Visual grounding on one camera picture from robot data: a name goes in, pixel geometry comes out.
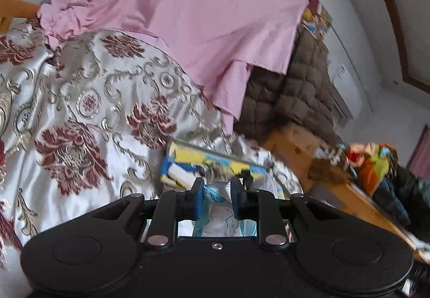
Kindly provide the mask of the clear plastic bag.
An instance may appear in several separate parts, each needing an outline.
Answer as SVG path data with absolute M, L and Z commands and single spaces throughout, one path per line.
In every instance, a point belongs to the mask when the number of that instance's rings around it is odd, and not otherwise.
M 205 185 L 200 219 L 194 222 L 194 237 L 243 237 L 255 236 L 257 223 L 238 220 L 232 209 L 227 187 Z

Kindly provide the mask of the pink hanging sheet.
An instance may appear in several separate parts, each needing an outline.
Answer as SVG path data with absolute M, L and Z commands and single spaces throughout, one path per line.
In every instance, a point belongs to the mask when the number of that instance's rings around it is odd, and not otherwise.
M 160 46 L 221 110 L 230 133 L 253 67 L 285 73 L 307 0 L 50 0 L 38 16 L 52 45 L 98 29 Z

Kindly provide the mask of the white wall air conditioner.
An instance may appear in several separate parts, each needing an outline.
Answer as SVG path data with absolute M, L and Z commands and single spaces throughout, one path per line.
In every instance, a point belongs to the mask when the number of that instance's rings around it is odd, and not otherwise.
M 345 65 L 330 63 L 328 74 L 333 86 L 335 108 L 342 118 L 355 120 L 362 109 L 359 90 Z

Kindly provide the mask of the cartoon wall poster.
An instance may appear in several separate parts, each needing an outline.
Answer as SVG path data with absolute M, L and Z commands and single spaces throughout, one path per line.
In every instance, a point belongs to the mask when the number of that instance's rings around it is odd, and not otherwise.
M 302 24 L 316 40 L 323 41 L 332 27 L 332 17 L 320 0 L 308 0 Z

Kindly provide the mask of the cartoon printed metal tray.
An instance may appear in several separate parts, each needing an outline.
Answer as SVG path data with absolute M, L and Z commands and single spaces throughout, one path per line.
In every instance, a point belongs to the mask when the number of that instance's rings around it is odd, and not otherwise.
M 232 177 L 243 171 L 249 172 L 253 180 L 262 180 L 267 175 L 267 168 L 264 166 L 179 140 L 172 140 L 167 146 L 166 155 L 160 167 L 160 181 L 170 187 L 185 190 L 190 190 L 198 177 L 202 178 L 208 185 L 224 186 L 229 184 L 230 181 L 206 181 L 205 165 L 210 163 L 223 165 L 224 169 L 232 174 Z

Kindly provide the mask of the floral satin bed cover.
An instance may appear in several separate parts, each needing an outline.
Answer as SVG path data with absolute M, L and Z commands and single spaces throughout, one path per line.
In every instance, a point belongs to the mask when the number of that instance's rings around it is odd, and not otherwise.
M 131 193 L 157 198 L 171 140 L 267 169 L 287 199 L 297 177 L 219 110 L 162 50 L 114 30 L 51 48 L 37 20 L 1 35 L 1 269 L 38 233 Z

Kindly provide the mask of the dark blue denim clothes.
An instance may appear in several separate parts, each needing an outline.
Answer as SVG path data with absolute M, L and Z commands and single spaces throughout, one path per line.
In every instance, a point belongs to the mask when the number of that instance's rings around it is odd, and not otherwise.
M 410 232 L 429 229 L 429 180 L 416 177 L 405 167 L 384 177 L 372 199 Z

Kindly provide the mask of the brown quilted jacket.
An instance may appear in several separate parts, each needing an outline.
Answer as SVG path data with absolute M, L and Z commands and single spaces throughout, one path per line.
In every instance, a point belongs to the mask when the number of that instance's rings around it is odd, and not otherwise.
M 261 67 L 252 70 L 234 131 L 264 142 L 272 130 L 295 123 L 330 145 L 340 142 L 333 124 L 328 53 L 322 41 L 300 26 L 285 75 Z

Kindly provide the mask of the pink window curtain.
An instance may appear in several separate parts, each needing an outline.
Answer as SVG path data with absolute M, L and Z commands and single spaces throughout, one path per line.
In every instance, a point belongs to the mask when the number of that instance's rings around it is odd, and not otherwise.
M 430 129 L 425 125 L 420 139 L 410 157 L 407 168 L 417 177 L 429 179 Z

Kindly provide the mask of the beige burlap drawstring pouch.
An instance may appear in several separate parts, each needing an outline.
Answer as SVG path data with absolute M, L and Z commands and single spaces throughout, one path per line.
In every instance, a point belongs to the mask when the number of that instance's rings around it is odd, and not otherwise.
M 229 182 L 232 174 L 219 163 L 205 165 L 205 178 L 207 182 Z

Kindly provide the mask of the colourful printed cloth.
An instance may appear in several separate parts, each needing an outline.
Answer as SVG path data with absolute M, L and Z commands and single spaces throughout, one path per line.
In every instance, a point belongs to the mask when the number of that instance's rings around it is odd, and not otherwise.
M 336 147 L 319 147 L 313 156 L 307 178 L 332 184 L 355 183 L 368 196 L 384 177 L 396 172 L 398 154 L 386 143 L 351 143 Z

